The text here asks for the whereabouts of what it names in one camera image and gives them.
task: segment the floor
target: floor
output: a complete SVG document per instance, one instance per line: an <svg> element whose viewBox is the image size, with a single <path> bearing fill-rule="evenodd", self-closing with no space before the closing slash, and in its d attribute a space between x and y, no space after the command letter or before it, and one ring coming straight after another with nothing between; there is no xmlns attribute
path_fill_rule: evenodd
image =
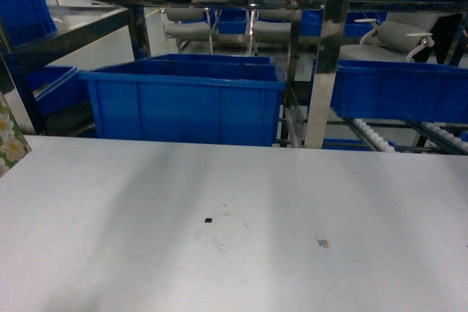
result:
<svg viewBox="0 0 468 312"><path fill-rule="evenodd" d="M165 39L162 33L162 15L157 9L146 9L146 20L148 27L148 38L150 43L151 55L158 56L166 54ZM170 40L170 52L177 53L175 40ZM184 53L209 53L207 42L192 42L185 49ZM248 45L214 45L215 54L248 55ZM275 59L278 65L286 68L287 66L287 47L286 45L261 45L259 55L270 56ZM316 58L316 53L310 47L301 48L298 59L295 79L298 81L309 81L312 73L312 61ZM62 59L54 62L56 65L76 66L78 69L96 69L102 66L120 64L133 61L132 47L130 45L129 32L127 28L121 28L112 34L98 40ZM436 63L435 57L429 59L430 63ZM460 63L461 67L468 67L468 58L463 57ZM307 109L303 108L304 117ZM339 118L330 111L329 120L337 121ZM388 129L375 128L385 140L392 141L397 145L411 145L416 138L416 133L411 129ZM356 136L347 128L347 126L328 126L325 138L351 139L356 140Z"/></svg>

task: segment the reflective metal bar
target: reflective metal bar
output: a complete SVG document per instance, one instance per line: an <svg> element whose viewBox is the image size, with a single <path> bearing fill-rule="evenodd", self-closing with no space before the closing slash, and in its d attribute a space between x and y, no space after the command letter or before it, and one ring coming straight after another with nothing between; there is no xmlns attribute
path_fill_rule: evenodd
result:
<svg viewBox="0 0 468 312"><path fill-rule="evenodd" d="M397 123L380 123L380 122L366 122L370 127L380 127L380 128L397 128L397 129L408 129L411 128L406 124L397 124ZM328 121L328 125L331 126L347 126L348 123L344 121Z"/></svg>
<svg viewBox="0 0 468 312"><path fill-rule="evenodd" d="M292 126L294 127L295 134L300 141L300 146L302 148L303 136L304 136L304 124L306 119L302 114L301 107L298 104L298 100L295 97L295 93L291 90L290 93L290 112L292 119Z"/></svg>
<svg viewBox="0 0 468 312"><path fill-rule="evenodd" d="M407 121L407 123L417 133L421 134L422 137L425 137L431 140L435 145L447 151L448 153L453 154L453 155L468 155L468 151L450 142L449 140L437 134L436 132L430 130L428 127L424 126L422 123L414 122L414 121Z"/></svg>
<svg viewBox="0 0 468 312"><path fill-rule="evenodd" d="M304 142L306 148L320 149L322 147L348 2L349 0L327 0L325 5Z"/></svg>
<svg viewBox="0 0 468 312"><path fill-rule="evenodd" d="M284 91L283 95L283 106L288 107L290 106L290 92L293 91L291 88L291 82L294 81L295 77L295 69L299 59L299 34L301 32L301 18L302 18L302 11L294 10L292 11L291 15L291 30L290 30L290 41L288 43L288 51L287 51L287 86L288 89ZM290 123L282 123L281 127L281 139L287 139L288 134L294 133L294 131L288 131Z"/></svg>
<svg viewBox="0 0 468 312"><path fill-rule="evenodd" d="M460 64L461 57L468 45L468 14L465 14L460 21L458 31L452 41L452 45L445 58L444 65L458 66Z"/></svg>
<svg viewBox="0 0 468 312"><path fill-rule="evenodd" d="M7 27L0 16L0 53L11 53L13 51L12 41Z"/></svg>
<svg viewBox="0 0 468 312"><path fill-rule="evenodd" d="M52 34L44 39L18 47L14 53L4 56L8 67L19 64L26 73L34 72L103 36L131 23L131 12L127 9L111 12L83 27L63 34Z"/></svg>
<svg viewBox="0 0 468 312"><path fill-rule="evenodd" d="M293 117L291 116L290 109L288 109L287 107L284 108L284 116L287 122L287 129L289 131L289 136L290 136L289 140L291 142L291 146L293 148L299 148L301 146L302 140L299 139L298 135L295 133Z"/></svg>
<svg viewBox="0 0 468 312"><path fill-rule="evenodd" d="M50 15L52 16L67 16L67 15L78 15L78 16L89 16L105 14L106 12L115 11L118 7L112 7L109 5L94 5L92 7L67 7L61 5L50 5Z"/></svg>
<svg viewBox="0 0 468 312"><path fill-rule="evenodd" d="M135 60L149 58L148 29L146 28L145 11L143 7L132 7L132 21L129 23L130 41L132 42L133 56Z"/></svg>
<svg viewBox="0 0 468 312"><path fill-rule="evenodd" d="M21 131L27 134L36 134L36 129L29 117L28 111L21 99L20 93L8 71L3 57L0 55L0 91L7 100L8 105L15 116Z"/></svg>

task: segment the metal pole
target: metal pole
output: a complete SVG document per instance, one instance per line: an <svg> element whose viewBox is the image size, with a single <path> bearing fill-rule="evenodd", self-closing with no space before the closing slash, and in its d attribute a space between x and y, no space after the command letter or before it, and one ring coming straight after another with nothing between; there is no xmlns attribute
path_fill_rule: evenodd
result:
<svg viewBox="0 0 468 312"><path fill-rule="evenodd" d="M13 50L7 28L0 18L0 91L23 133L45 133L45 122L29 86L26 72L16 58L10 60L13 65L12 69L8 70L1 55L1 52L11 53Z"/></svg>
<svg viewBox="0 0 468 312"><path fill-rule="evenodd" d="M444 65L458 66L460 64L461 57L464 54L464 50L468 45L468 14L465 14L460 21L460 26L452 41L452 45L445 57Z"/></svg>
<svg viewBox="0 0 468 312"><path fill-rule="evenodd" d="M326 0L325 3L305 148L322 147L349 2Z"/></svg>
<svg viewBox="0 0 468 312"><path fill-rule="evenodd" d="M34 128L31 118L29 117L28 110L21 99L20 92L16 88L15 83L13 82L12 76L8 71L7 65L3 57L0 55L0 91L7 100L8 105L15 116L16 123L20 127L21 131L26 134L36 134L37 132L43 132L45 130L45 125L42 125L43 128L39 127L39 130Z"/></svg>
<svg viewBox="0 0 468 312"><path fill-rule="evenodd" d="M132 13L129 33L130 40L132 41L133 56L135 60L149 58L151 51L149 48L148 30L146 28L145 10L143 7L131 7L129 9Z"/></svg>
<svg viewBox="0 0 468 312"><path fill-rule="evenodd" d="M293 6L297 6L298 3L296 0L292 1ZM291 32L290 32L290 41L288 43L288 51L287 51L287 89L284 91L283 95L283 118L287 118L286 110L290 107L290 90L291 82L294 81L295 78L295 70L299 59L299 34L301 32L301 18L302 18L302 10L295 9L292 11L291 16ZM288 137L290 130L286 122L283 122L281 125L281 139L285 140ZM285 144L279 144L280 147L285 148Z"/></svg>

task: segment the white workbench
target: white workbench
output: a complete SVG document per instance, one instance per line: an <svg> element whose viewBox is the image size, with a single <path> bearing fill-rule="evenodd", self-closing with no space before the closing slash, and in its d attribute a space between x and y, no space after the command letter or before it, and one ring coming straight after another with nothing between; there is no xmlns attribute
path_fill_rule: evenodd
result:
<svg viewBox="0 0 468 312"><path fill-rule="evenodd" d="M1 312L468 311L468 157L28 139Z"/></svg>

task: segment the blue plastic bin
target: blue plastic bin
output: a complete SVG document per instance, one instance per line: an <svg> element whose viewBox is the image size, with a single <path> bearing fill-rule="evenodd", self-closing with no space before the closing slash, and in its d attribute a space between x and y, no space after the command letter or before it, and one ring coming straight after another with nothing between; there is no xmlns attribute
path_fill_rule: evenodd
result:
<svg viewBox="0 0 468 312"><path fill-rule="evenodd" d="M271 146L284 75L272 65L142 60L80 72L99 137Z"/></svg>
<svg viewBox="0 0 468 312"><path fill-rule="evenodd" d="M464 142L468 142L468 132L463 131L462 133L460 133L460 139L463 140Z"/></svg>
<svg viewBox="0 0 468 312"><path fill-rule="evenodd" d="M245 10L223 9L219 16L218 32L220 34L245 34L247 16Z"/></svg>
<svg viewBox="0 0 468 312"><path fill-rule="evenodd" d="M203 54L167 54L154 56L150 60L163 61L190 61L213 62L216 64L254 64L254 65L274 65L274 61L266 56L234 56L234 55L203 55Z"/></svg>
<svg viewBox="0 0 468 312"><path fill-rule="evenodd" d="M57 30L45 0L0 0L0 16L13 46Z"/></svg>
<svg viewBox="0 0 468 312"><path fill-rule="evenodd" d="M89 100L86 84L79 81L75 67L47 66L28 75L28 81L33 91L46 85L36 96L43 115Z"/></svg>
<svg viewBox="0 0 468 312"><path fill-rule="evenodd" d="M343 118L467 123L468 70L342 60L331 107Z"/></svg>

